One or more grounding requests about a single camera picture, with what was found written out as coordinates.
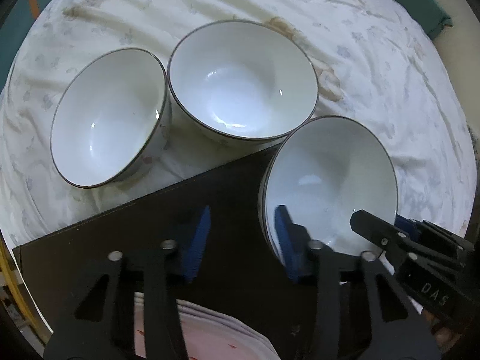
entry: bowl rim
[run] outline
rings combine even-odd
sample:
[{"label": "bowl rim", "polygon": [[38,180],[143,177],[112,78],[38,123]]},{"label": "bowl rim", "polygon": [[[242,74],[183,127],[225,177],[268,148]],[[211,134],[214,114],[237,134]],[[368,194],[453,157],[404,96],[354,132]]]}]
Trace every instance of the bowl rim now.
[{"label": "bowl rim", "polygon": [[[262,230],[265,232],[265,234],[267,235],[268,237],[268,234],[270,232],[270,229],[267,227],[267,220],[266,220],[266,191],[267,191],[267,186],[268,186],[268,181],[270,180],[270,174],[272,173],[272,169],[273,169],[273,165],[280,153],[280,151],[282,150],[283,146],[287,143],[287,141],[298,131],[300,130],[300,128],[306,126],[307,124],[309,123],[312,123],[312,122],[315,122],[317,120],[320,120],[320,119],[326,119],[326,118],[338,118],[338,119],[346,119],[346,120],[349,120],[351,122],[354,122],[358,125],[360,125],[361,127],[363,127],[364,129],[366,129],[373,137],[375,137],[375,139],[378,141],[378,143],[380,144],[380,146],[382,147],[383,151],[385,152],[387,158],[388,158],[388,161],[390,162],[390,166],[392,167],[392,172],[393,172],[393,176],[394,176],[394,180],[395,180],[395,190],[396,190],[396,195],[397,195],[397,204],[395,205],[395,216],[397,215],[398,213],[398,180],[397,180],[397,174],[395,173],[395,168],[393,166],[393,162],[392,162],[392,158],[390,157],[390,155],[388,154],[388,151],[385,149],[385,146],[382,144],[382,142],[380,142],[380,140],[378,139],[378,137],[371,132],[371,130],[369,128],[367,128],[365,125],[363,125],[362,123],[360,123],[359,121],[357,120],[354,120],[350,117],[346,117],[346,116],[340,116],[340,115],[324,115],[324,116],[318,116],[318,117],[315,117],[313,119],[310,119],[309,121],[307,121],[306,123],[302,124],[301,126],[298,126],[294,131],[292,131],[290,133],[290,135],[282,142],[282,144],[280,144],[280,147],[278,148],[278,150],[275,152],[274,156],[272,157],[272,159],[270,160],[270,162],[268,163],[268,167],[265,171],[265,183],[261,186],[262,190],[261,190],[261,193],[262,193],[262,202],[261,202],[261,210],[262,210],[262,223],[261,223],[261,228]],[[270,247],[270,251],[273,252],[273,254],[275,255],[275,257],[277,257],[279,260],[281,260],[280,256],[277,256],[277,254],[275,253],[275,249],[276,247],[274,247],[274,245],[268,245]]]},{"label": "bowl rim", "polygon": [[[93,63],[97,62],[99,59],[105,57],[105,56],[108,56],[110,54],[113,54],[113,53],[116,53],[118,51],[125,51],[125,50],[135,50],[135,51],[143,51],[144,53],[147,53],[149,54],[151,57],[153,57],[155,59],[155,61],[158,62],[158,64],[160,65],[160,68],[162,69],[162,73],[163,73],[163,80],[164,80],[164,91],[163,91],[163,102],[162,102],[162,108],[160,110],[160,112],[158,113],[158,119],[157,121],[155,122],[155,124],[153,125],[152,127],[152,130],[150,131],[150,134],[148,135],[148,138],[146,139],[145,143],[143,144],[143,146],[140,148],[140,150],[138,150],[138,153],[135,155],[135,157],[133,157],[133,159],[131,159],[130,162],[128,162],[128,164],[126,164],[126,166],[124,166],[124,168],[122,168],[119,172],[117,172],[115,175],[113,175],[111,178],[105,180],[105,181],[102,181],[98,184],[94,184],[94,185],[79,185],[79,184],[75,184],[74,182],[68,180],[63,174],[62,172],[59,170],[58,166],[57,166],[57,163],[55,162],[55,157],[53,155],[53,150],[52,150],[52,133],[53,133],[53,124],[55,123],[55,118],[57,116],[57,111],[58,111],[58,108],[60,107],[60,104],[63,100],[63,97],[65,96],[65,94],[67,93],[67,91],[69,90],[70,86],[74,83],[74,81],[87,69],[89,68]],[[50,127],[50,156],[52,157],[52,161],[53,161],[53,164],[55,166],[55,169],[57,170],[58,174],[62,177],[62,179],[64,179],[67,183],[69,183],[70,185],[73,185],[74,187],[77,187],[77,188],[83,188],[83,189],[91,189],[91,188],[96,188],[96,187],[101,187],[103,185],[106,185],[107,183],[109,183],[110,181],[113,181],[114,179],[116,179],[117,177],[119,177],[123,172],[125,172],[132,163],[134,163],[138,157],[140,157],[140,155],[142,154],[143,150],[145,149],[145,147],[148,145],[148,143],[150,142],[150,140],[152,139],[153,137],[153,134],[155,133],[155,131],[157,130],[157,127],[160,123],[160,120],[162,119],[162,116],[163,116],[163,113],[165,111],[165,106],[166,106],[166,103],[168,101],[168,98],[167,98],[167,94],[168,94],[168,84],[167,84],[167,74],[165,72],[165,68],[163,67],[162,63],[160,62],[160,60],[150,51],[148,50],[145,50],[145,49],[142,49],[140,47],[123,47],[123,48],[119,48],[119,49],[115,49],[115,50],[111,50],[109,52],[105,52],[104,54],[98,56],[97,58],[95,58],[93,61],[91,61],[90,63],[88,63],[81,71],[79,71],[77,73],[77,75],[70,81],[70,83],[67,85],[67,87],[65,88],[65,90],[63,91],[62,93],[62,96],[57,104],[57,107],[55,108],[55,112],[53,114],[53,119],[52,119],[52,124],[51,124],[51,127]]]},{"label": "bowl rim", "polygon": [[[305,56],[305,58],[307,59],[308,63],[310,64],[312,70],[313,70],[313,75],[315,76],[315,80],[316,80],[316,83],[317,83],[317,97],[315,99],[315,104],[313,105],[313,109],[311,110],[310,114],[308,115],[308,117],[303,121],[301,122],[297,127],[294,127],[292,128],[291,130],[283,133],[283,134],[279,134],[279,135],[274,135],[274,136],[270,136],[270,137],[263,137],[263,138],[256,138],[256,137],[240,137],[238,135],[234,135],[234,134],[229,134],[229,133],[226,133],[226,132],[223,132],[223,131],[220,131],[220,130],[217,130],[216,128],[214,127],[211,127],[211,126],[208,126],[206,123],[203,123],[201,120],[199,120],[196,116],[194,116],[193,114],[191,114],[186,108],[185,106],[182,104],[182,102],[179,100],[179,98],[177,97],[177,95],[175,94],[175,91],[173,90],[173,85],[171,83],[171,80],[170,80],[170,67],[171,67],[171,62],[173,60],[173,57],[178,49],[178,47],[183,43],[184,40],[186,40],[187,38],[189,38],[191,35],[193,35],[195,32],[197,31],[200,31],[202,29],[204,29],[205,27],[209,27],[209,26],[213,26],[213,25],[216,25],[216,24],[223,24],[223,23],[246,23],[246,24],[254,24],[256,26],[259,26],[259,27],[264,27],[264,28],[267,28],[268,30],[271,30],[273,32],[276,32],[280,35],[282,35],[285,39],[289,40],[290,42],[292,42],[292,44],[294,44],[297,49],[299,49],[302,54]],[[302,126],[303,124],[305,124],[311,117],[312,115],[314,114],[315,112],[315,109],[318,105],[318,98],[320,96],[320,88],[319,88],[319,81],[318,81],[318,76],[317,76],[317,72],[315,71],[315,67],[313,65],[313,63],[311,62],[311,59],[308,57],[307,53],[305,51],[302,50],[302,48],[300,46],[298,46],[293,40],[287,38],[284,34],[282,34],[281,32],[279,32],[277,29],[275,29],[275,27],[272,27],[272,26],[269,26],[267,24],[262,24],[262,23],[257,23],[256,21],[252,21],[252,20],[246,20],[246,19],[225,19],[225,20],[218,20],[218,21],[213,21],[212,23],[207,23],[205,25],[202,25],[198,28],[195,28],[193,31],[190,31],[189,33],[187,33],[181,40],[180,42],[177,43],[177,45],[175,46],[175,48],[173,49],[173,52],[172,54],[170,55],[170,58],[169,58],[169,63],[167,65],[167,69],[166,69],[166,78],[167,78],[167,81],[169,83],[169,88],[170,88],[170,91],[172,93],[172,96],[173,98],[175,99],[175,102],[179,105],[179,107],[191,118],[193,119],[195,122],[197,122],[198,124],[200,124],[200,126],[206,128],[207,130],[210,130],[214,133],[217,133],[219,135],[222,135],[223,137],[226,137],[226,138],[231,138],[231,139],[235,139],[235,140],[242,140],[242,141],[246,141],[246,142],[268,142],[270,140],[276,140],[276,139],[279,139],[279,138],[282,138],[282,137],[285,137],[287,135],[289,135],[291,132],[293,132],[294,130],[296,130],[296,128],[298,128],[299,126]]]}]

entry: stain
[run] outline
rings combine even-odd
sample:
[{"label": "stain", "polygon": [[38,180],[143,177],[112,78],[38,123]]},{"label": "stain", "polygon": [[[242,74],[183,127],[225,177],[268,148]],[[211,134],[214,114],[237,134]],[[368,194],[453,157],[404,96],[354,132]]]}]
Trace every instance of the stain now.
[{"label": "stain", "polygon": [[22,224],[23,224],[23,227],[25,228],[28,228],[30,224],[25,210],[22,210]]},{"label": "stain", "polygon": [[350,58],[352,55],[350,54],[349,50],[344,46],[337,46],[337,54],[344,58]]},{"label": "stain", "polygon": [[107,27],[105,25],[101,25],[99,27],[93,27],[92,32],[94,32],[98,35],[103,35],[104,33],[107,32]]},{"label": "stain", "polygon": [[64,10],[62,10],[63,16],[66,18],[66,20],[69,21],[78,19],[81,13],[82,7],[80,7],[79,5],[74,5],[73,7],[65,8]]},{"label": "stain", "polygon": [[168,140],[170,136],[170,130],[168,126],[160,126],[160,131],[162,132],[162,137]]},{"label": "stain", "polygon": [[17,240],[17,235],[16,234],[10,234],[10,238],[13,241],[15,245],[18,245],[18,240]]},{"label": "stain", "polygon": [[50,64],[50,67],[51,68],[56,68],[59,64],[59,61],[60,61],[60,57],[58,56],[52,61],[52,63]]},{"label": "stain", "polygon": [[422,46],[420,45],[420,43],[418,42],[417,39],[413,40],[413,50],[415,50],[415,54],[417,55],[417,57],[420,60],[423,60],[423,57],[425,56],[425,53],[424,53],[423,48],[422,48]]},{"label": "stain", "polygon": [[31,191],[33,188],[33,180],[30,176],[28,176],[26,184],[27,184],[27,189]]},{"label": "stain", "polygon": [[45,96],[43,96],[43,99],[42,99],[42,108],[44,111],[47,111],[49,110],[53,105],[53,102],[52,100],[50,99],[50,96],[48,96],[47,94]]},{"label": "stain", "polygon": [[296,32],[295,27],[288,21],[282,19],[279,16],[272,17],[269,21],[265,22],[272,30],[281,33],[283,36],[293,40],[293,36]]},{"label": "stain", "polygon": [[340,80],[333,72],[333,69],[322,71],[318,77],[318,91],[328,100],[337,102],[343,99]]}]

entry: metal screw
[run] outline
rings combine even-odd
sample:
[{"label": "metal screw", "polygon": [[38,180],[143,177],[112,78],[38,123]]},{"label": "metal screw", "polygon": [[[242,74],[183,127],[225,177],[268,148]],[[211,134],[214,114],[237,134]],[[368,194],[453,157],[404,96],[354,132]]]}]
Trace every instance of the metal screw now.
[{"label": "metal screw", "polygon": [[121,251],[113,251],[110,252],[109,255],[107,256],[110,261],[119,261],[123,257],[123,253]]},{"label": "metal screw", "polygon": [[177,242],[174,239],[166,239],[162,242],[162,249],[165,251],[172,251],[177,247]]},{"label": "metal screw", "polygon": [[371,251],[366,250],[361,253],[361,257],[365,260],[368,261],[369,263],[375,261],[377,259],[377,256],[375,256]]},{"label": "metal screw", "polygon": [[323,248],[323,242],[317,239],[311,239],[308,241],[308,247],[313,251],[319,251],[321,248]]}]

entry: bed sheet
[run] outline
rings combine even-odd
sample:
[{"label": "bed sheet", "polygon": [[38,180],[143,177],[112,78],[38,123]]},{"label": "bed sheet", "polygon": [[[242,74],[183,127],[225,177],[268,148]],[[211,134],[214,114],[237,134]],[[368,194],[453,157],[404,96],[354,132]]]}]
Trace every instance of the bed sheet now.
[{"label": "bed sheet", "polygon": [[142,47],[164,64],[194,28],[222,19],[269,23],[311,58],[316,115],[348,116],[390,154],[399,214],[464,235],[476,187],[465,115],[434,45],[393,0],[52,0],[1,93],[0,226],[13,247],[259,148],[203,137],[174,104],[171,138],[145,174],[81,190],[50,157],[62,92],[101,54]]}]

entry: black tray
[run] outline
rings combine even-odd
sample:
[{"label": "black tray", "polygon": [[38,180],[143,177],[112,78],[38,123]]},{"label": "black tray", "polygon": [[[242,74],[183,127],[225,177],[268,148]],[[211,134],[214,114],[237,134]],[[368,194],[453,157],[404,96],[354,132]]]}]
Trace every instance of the black tray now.
[{"label": "black tray", "polygon": [[[62,299],[87,259],[105,258],[114,250],[150,248],[162,229],[189,209],[209,205],[212,227],[198,277],[191,285],[174,288],[175,296],[238,318],[267,336],[282,360],[301,356],[314,326],[316,291],[288,280],[263,238],[257,217],[260,181],[276,149],[249,155],[15,248],[25,283],[48,323],[55,329]],[[348,286],[342,286],[344,305],[349,297]],[[341,352],[368,341],[368,325],[354,332],[347,312],[342,320]]]}]

